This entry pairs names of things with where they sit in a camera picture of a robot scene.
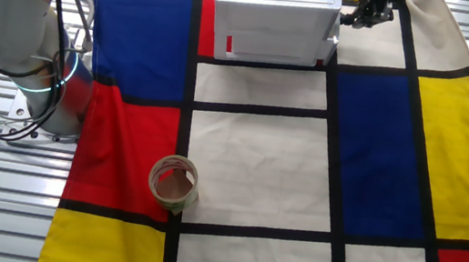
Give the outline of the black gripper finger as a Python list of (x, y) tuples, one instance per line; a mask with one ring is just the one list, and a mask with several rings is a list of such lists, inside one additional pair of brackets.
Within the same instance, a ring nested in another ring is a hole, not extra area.
[(378, 25), (381, 23), (391, 22), (393, 16), (393, 3), (391, 1), (380, 1), (374, 5), (374, 13), (372, 17), (372, 24)]
[(356, 29), (364, 27), (372, 28), (373, 17), (375, 13), (373, 4), (374, 2), (372, 1), (359, 2), (351, 14), (349, 25)]

